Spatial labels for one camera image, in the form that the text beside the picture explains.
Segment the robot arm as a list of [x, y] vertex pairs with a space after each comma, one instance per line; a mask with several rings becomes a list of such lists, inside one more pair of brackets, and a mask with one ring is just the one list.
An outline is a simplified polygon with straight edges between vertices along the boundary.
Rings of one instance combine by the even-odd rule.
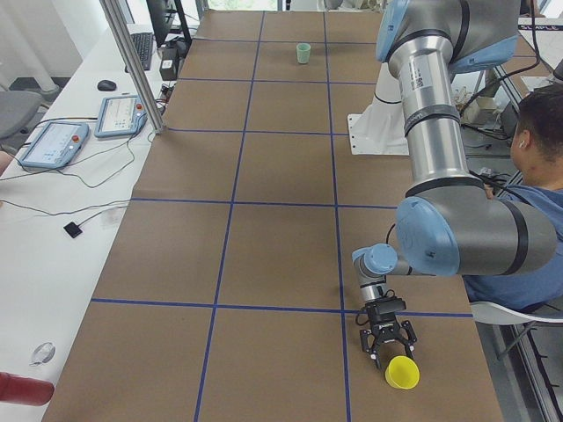
[[413, 327], [399, 322], [405, 302], [388, 274], [451, 276], [528, 273], [556, 248], [547, 217], [517, 199], [489, 200], [468, 170], [451, 76], [489, 69], [515, 52], [517, 1], [393, 1], [377, 35], [377, 59], [398, 80], [413, 186], [398, 205], [397, 246], [353, 253], [367, 323], [362, 350], [373, 360], [383, 344], [411, 353]]

